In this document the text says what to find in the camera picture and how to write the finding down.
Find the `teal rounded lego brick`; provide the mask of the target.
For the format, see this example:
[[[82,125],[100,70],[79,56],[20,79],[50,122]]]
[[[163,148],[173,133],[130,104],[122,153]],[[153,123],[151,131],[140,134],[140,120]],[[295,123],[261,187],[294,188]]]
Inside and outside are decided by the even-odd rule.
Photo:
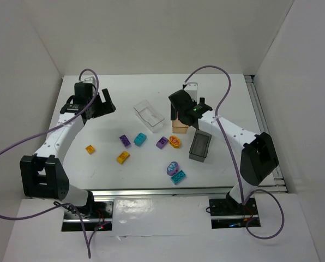
[[[147,139],[147,136],[143,133],[139,133],[135,139],[134,139],[134,144],[138,147],[140,147]]]

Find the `teal rectangular lego brick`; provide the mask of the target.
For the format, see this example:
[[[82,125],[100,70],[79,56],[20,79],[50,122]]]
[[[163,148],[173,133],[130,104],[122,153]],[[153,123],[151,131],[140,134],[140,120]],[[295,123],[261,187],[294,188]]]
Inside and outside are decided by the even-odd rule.
[[[180,170],[179,172],[177,172],[171,177],[171,181],[174,185],[177,185],[185,178],[186,178],[186,174],[184,173],[183,170]]]

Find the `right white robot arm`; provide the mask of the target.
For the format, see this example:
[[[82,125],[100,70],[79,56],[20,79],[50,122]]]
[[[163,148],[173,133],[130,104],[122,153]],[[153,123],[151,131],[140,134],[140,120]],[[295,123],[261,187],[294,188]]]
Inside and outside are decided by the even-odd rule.
[[[251,193],[279,165],[271,136],[266,132],[256,134],[232,123],[219,116],[203,98],[197,103],[184,90],[168,98],[183,124],[223,139],[231,157],[234,152],[240,154],[240,163],[236,164],[237,183],[227,193],[226,201],[231,208],[246,204]]]

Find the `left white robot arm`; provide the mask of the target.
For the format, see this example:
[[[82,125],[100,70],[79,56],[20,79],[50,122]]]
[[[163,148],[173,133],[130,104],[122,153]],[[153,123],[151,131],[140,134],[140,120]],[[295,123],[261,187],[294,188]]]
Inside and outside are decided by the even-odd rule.
[[[90,191],[70,184],[63,162],[86,122],[116,109],[107,89],[103,89],[102,94],[97,93],[96,83],[94,77],[89,77],[75,84],[74,95],[61,108],[58,119],[60,128],[52,131],[33,155],[23,156],[20,160],[25,196],[70,203],[73,205],[70,209],[72,212],[78,209],[86,217],[105,208],[105,205],[96,204]]]

